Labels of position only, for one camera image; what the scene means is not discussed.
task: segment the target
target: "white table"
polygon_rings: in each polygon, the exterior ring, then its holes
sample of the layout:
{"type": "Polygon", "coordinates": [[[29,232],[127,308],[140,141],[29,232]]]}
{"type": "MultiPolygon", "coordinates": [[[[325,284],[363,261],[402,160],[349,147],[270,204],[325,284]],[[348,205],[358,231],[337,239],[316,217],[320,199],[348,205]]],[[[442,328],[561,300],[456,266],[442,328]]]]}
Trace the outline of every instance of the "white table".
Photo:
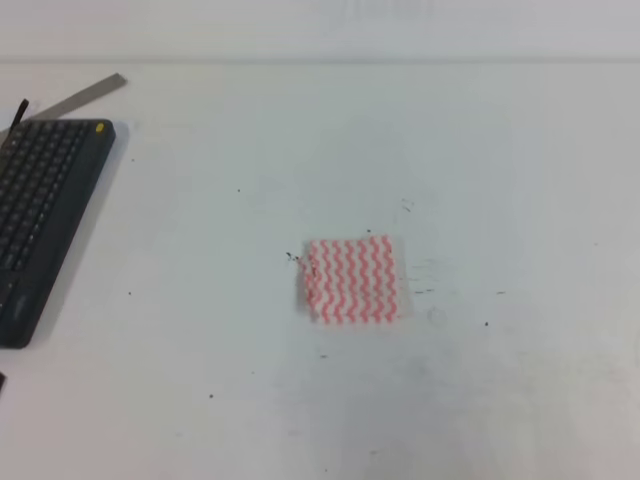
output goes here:
{"type": "Polygon", "coordinates": [[[638,478],[640,66],[3,65],[0,108],[114,71],[3,479],[638,478]],[[434,291],[310,323],[286,252],[367,230],[434,291]]]}

